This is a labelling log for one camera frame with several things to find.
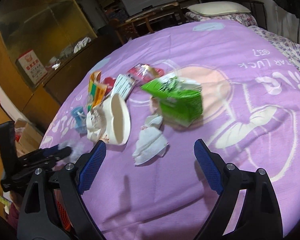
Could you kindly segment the blue face mask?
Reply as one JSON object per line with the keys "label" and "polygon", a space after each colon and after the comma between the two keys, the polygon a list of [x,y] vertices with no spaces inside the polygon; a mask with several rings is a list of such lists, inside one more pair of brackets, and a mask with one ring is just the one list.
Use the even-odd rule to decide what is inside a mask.
{"label": "blue face mask", "polygon": [[75,107],[71,110],[71,116],[75,120],[75,130],[79,134],[86,134],[87,133],[87,126],[86,126],[86,114],[82,106]]}

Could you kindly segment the white tissue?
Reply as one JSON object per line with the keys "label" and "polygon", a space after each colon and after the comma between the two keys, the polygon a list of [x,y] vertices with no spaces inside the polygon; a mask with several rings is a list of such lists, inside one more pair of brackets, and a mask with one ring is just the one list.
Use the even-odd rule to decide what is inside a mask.
{"label": "white tissue", "polygon": [[140,166],[154,157],[163,157],[168,147],[168,140],[160,130],[163,122],[161,115],[150,115],[142,126],[136,149],[132,154],[134,165]]}

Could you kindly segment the green paper carton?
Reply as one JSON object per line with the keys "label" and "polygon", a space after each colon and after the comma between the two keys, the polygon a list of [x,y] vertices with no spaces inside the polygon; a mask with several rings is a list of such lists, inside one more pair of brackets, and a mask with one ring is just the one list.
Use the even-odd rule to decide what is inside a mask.
{"label": "green paper carton", "polygon": [[203,113],[202,85],[193,79],[170,73],[141,89],[157,99],[163,117],[180,126],[189,127]]}

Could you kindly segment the colourful striped paper box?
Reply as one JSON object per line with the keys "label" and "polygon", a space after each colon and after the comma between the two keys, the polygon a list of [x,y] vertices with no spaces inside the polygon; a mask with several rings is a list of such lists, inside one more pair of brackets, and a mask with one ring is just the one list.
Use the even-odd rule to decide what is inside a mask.
{"label": "colourful striped paper box", "polygon": [[93,72],[89,77],[87,111],[99,105],[106,94],[107,85],[101,82],[101,71]]}

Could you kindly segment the white medicine box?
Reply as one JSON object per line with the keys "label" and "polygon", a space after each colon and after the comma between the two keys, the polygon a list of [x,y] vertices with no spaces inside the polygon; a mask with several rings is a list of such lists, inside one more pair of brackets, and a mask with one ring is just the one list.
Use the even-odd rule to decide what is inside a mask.
{"label": "white medicine box", "polygon": [[111,90],[111,96],[118,94],[123,100],[127,100],[135,86],[135,80],[127,74],[119,74]]}

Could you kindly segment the clear pink plastic bag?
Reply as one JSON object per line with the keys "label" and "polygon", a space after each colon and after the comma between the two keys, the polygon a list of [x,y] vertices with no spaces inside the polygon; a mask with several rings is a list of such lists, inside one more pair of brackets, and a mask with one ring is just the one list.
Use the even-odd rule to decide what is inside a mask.
{"label": "clear pink plastic bag", "polygon": [[165,72],[160,68],[153,68],[149,64],[137,64],[130,68],[127,75],[135,80],[136,85],[144,85],[156,78],[165,75]]}

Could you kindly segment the red plastic trash basket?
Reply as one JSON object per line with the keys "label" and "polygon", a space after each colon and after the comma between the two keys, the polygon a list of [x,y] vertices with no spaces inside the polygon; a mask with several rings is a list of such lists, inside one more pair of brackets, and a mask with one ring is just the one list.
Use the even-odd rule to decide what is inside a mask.
{"label": "red plastic trash basket", "polygon": [[70,222],[69,216],[68,216],[67,211],[64,206],[61,191],[58,189],[55,189],[54,193],[55,193],[55,198],[56,198],[57,210],[58,210],[59,217],[61,219],[62,226],[66,231],[70,232],[71,222]]}

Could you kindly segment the cardboard box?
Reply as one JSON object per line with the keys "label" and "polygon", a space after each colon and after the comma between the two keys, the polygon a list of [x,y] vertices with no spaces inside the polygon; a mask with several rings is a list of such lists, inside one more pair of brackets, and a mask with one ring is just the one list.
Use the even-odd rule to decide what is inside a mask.
{"label": "cardboard box", "polygon": [[14,123],[14,129],[15,146],[18,157],[22,157],[39,148],[43,136],[31,124],[18,119]]}

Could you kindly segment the red white sign board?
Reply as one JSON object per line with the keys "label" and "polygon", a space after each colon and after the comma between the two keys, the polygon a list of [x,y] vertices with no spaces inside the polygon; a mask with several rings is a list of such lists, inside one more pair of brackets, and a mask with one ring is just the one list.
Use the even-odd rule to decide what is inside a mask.
{"label": "red white sign board", "polygon": [[17,61],[34,85],[39,83],[47,75],[46,68],[41,63],[34,50],[23,53],[17,58]]}

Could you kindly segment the red plastic jelly cup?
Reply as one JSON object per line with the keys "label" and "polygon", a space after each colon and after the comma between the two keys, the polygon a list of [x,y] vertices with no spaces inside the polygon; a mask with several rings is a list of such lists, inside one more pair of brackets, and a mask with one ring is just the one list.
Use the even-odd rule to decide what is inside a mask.
{"label": "red plastic jelly cup", "polygon": [[106,77],[102,83],[107,86],[105,95],[108,95],[114,87],[116,79],[112,77]]}

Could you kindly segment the wooden glass cabinet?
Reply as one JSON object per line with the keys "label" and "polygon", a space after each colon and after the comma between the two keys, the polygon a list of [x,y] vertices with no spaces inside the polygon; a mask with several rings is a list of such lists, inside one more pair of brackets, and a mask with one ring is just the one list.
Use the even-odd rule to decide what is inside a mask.
{"label": "wooden glass cabinet", "polygon": [[[91,42],[74,54],[85,37]],[[0,0],[0,86],[42,131],[87,72],[119,46],[95,0]],[[29,50],[47,70],[36,85],[17,61]]]}

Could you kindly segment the white cloth on cabinet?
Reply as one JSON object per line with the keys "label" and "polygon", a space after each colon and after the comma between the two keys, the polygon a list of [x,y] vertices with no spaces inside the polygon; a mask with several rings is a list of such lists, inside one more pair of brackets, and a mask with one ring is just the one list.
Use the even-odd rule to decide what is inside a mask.
{"label": "white cloth on cabinet", "polygon": [[90,42],[91,42],[90,37],[85,37],[82,40],[78,41],[77,44],[74,47],[74,54],[79,52],[81,49],[83,49]]}

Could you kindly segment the floral bed sheet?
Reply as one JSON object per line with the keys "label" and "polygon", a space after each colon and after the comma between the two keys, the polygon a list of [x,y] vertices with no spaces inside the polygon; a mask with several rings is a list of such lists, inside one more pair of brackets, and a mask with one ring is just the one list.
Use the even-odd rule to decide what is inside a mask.
{"label": "floral bed sheet", "polygon": [[300,71],[300,44],[254,25],[248,28],[272,44]]}

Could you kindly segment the floral folded quilt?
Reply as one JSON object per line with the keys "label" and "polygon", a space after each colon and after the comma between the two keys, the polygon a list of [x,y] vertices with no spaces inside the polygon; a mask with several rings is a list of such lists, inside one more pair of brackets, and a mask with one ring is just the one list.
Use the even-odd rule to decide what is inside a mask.
{"label": "floral folded quilt", "polygon": [[209,20],[231,20],[240,23],[246,27],[258,26],[256,19],[250,13],[227,14],[221,16],[203,16],[194,12],[187,12],[185,17],[190,22],[204,22]]}

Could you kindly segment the white pillow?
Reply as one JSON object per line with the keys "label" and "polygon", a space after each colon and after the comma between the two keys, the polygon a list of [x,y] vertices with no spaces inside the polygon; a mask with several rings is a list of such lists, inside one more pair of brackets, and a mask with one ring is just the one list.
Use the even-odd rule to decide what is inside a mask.
{"label": "white pillow", "polygon": [[228,1],[194,4],[187,7],[187,9],[202,16],[222,16],[228,14],[251,13],[251,11],[245,6],[239,3]]}

